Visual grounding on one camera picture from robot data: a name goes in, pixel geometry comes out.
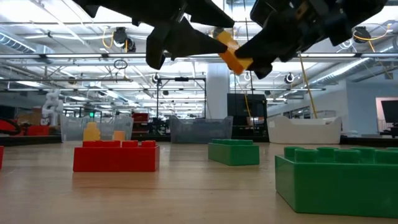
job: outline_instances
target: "wall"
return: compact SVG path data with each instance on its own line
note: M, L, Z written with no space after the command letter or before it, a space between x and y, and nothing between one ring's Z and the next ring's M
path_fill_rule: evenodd
M398 85L347 83L349 125L359 134L377 134L376 98L398 97Z
M336 111L336 116L340 116L343 120L343 130L350 130L346 82L344 80L340 81L338 85L327 86L326 91L313 91L312 95L317 111ZM311 106L311 101L308 94L305 95L304 100L288 100L286 105L269 107L268 115L273 116L275 114L282 114L284 112L296 110L306 106Z
M0 93L0 105L32 109L34 106L43 106L45 95L28 92L26 96L19 93Z
M229 69L225 63L210 63L207 66L206 118L224 119L228 115Z

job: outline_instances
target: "clear plastic bin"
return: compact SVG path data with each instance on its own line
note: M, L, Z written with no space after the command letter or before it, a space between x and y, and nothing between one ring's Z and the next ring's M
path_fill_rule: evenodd
M117 116L115 118L74 118L61 117L62 141L82 141L83 132L87 123L96 122L101 132L101 140L112 140L114 131L124 131L126 140L131 139L133 119L128 116Z
M209 143L213 139L231 139L233 117L225 119L178 119L170 117L172 143Z

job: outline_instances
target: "wooden table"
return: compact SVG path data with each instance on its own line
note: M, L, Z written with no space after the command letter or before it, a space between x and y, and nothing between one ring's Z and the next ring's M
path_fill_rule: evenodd
M73 173L77 145L5 149L0 223L398 223L293 212L275 191L281 145L259 144L260 166L208 161L206 145L161 143L158 172Z

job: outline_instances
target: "lego stud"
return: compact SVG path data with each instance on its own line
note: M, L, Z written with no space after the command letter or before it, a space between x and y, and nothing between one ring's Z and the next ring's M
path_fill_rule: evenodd
M375 161L377 164L398 164L398 150L376 150Z
M333 158L335 156L336 147L318 147L318 157Z
M229 146L237 146L238 143L239 143L239 140L224 139L222 144L229 145Z
M142 147L156 147L156 142L155 141L143 141L141 143Z
M252 146L253 144L253 140L239 140L240 146Z
M138 147L138 141L123 141L122 147Z
M296 149L294 159L296 162L316 162L317 151L314 149Z
M318 147L318 162L333 162L335 160L336 147Z
M361 153L358 150L335 150L335 161L339 163L359 163Z
M298 146L289 146L289 147L285 147L284 149L284 156L285 158L291 157L294 158L294 151L296 149L304 149L302 147L298 147Z
M352 150L361 152L361 162L373 162L376 149L373 147L352 147Z

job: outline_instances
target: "yellow block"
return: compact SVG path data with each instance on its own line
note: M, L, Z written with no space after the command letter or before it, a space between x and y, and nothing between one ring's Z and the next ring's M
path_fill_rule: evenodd
M235 74L242 74L253 63L253 59L251 58L237 58L235 56L235 51L239 49L239 44L232 38L229 32L221 32L216 39L228 46L228 50L223 54L219 54L219 56Z
M95 122L89 122L83 132L83 141L98 141L101 139L101 132Z
M126 140L126 134L124 131L115 131L113 133L113 140L124 141Z

